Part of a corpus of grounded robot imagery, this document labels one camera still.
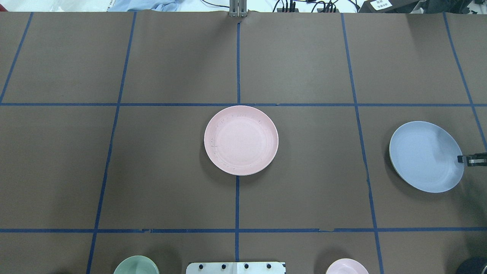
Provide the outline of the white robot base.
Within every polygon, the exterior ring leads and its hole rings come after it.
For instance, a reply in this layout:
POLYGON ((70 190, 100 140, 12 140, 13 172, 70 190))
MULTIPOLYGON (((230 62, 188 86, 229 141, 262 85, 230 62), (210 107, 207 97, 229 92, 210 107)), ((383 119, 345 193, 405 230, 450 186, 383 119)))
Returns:
POLYGON ((195 262, 188 264, 186 274, 285 274, 286 265, 277 261, 195 262))

